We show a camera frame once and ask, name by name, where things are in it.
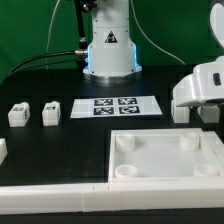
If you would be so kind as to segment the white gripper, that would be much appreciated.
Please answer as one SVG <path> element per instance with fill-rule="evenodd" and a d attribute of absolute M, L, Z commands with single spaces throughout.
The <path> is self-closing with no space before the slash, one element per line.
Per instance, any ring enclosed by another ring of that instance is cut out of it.
<path fill-rule="evenodd" d="M 224 103 L 224 56 L 199 64 L 173 89 L 174 105 L 191 107 Z"/>

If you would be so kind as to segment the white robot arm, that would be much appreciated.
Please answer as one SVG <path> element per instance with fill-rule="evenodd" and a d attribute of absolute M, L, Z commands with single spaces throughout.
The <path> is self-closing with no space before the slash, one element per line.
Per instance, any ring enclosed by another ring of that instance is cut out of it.
<path fill-rule="evenodd" d="M 93 28 L 84 76 L 116 83 L 141 72 L 136 44 L 129 35 L 129 17 L 135 14 L 133 0 L 83 0 L 82 8 L 92 14 Z M 194 67 L 172 94 L 177 107 L 224 104 L 224 56 Z"/>

